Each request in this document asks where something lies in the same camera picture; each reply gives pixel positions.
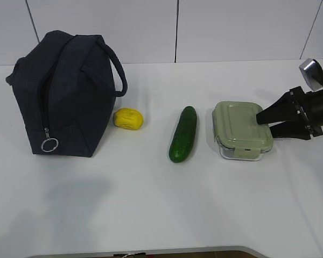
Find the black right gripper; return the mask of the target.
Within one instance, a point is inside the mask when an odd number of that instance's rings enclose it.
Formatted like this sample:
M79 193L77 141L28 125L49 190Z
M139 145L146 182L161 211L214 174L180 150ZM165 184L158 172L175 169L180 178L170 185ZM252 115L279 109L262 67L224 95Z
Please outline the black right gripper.
M310 140L323 135L323 86L305 93L296 87L256 115L257 123L272 124L273 138Z

